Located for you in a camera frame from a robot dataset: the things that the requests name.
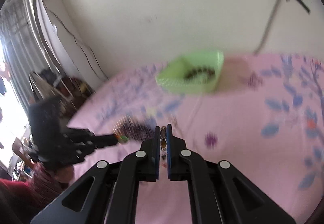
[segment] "green plastic basket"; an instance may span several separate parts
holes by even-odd
[[[222,67],[224,54],[220,50],[197,51],[183,55],[168,64],[156,76],[158,85],[172,93],[202,94],[213,92],[216,88]],[[203,83],[199,79],[187,80],[184,77],[194,68],[206,66],[215,70],[215,76]]]

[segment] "pink bedsheet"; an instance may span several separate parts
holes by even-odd
[[[304,223],[323,195],[324,70],[300,55],[228,57],[211,95],[172,95],[155,82],[162,64],[124,72],[107,82],[74,116],[71,127],[112,133],[125,115],[152,127],[172,124],[175,136],[205,160],[226,159],[297,223]],[[138,150],[129,142],[97,150],[77,164],[76,179],[98,160],[122,160]],[[137,224],[191,223],[185,182],[142,183]]]

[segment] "clothing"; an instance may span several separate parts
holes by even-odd
[[[66,187],[39,163],[28,182],[0,179],[0,223],[29,224]]]
[[[7,92],[7,89],[4,85],[3,78],[0,77],[0,93],[4,96],[6,92]]]

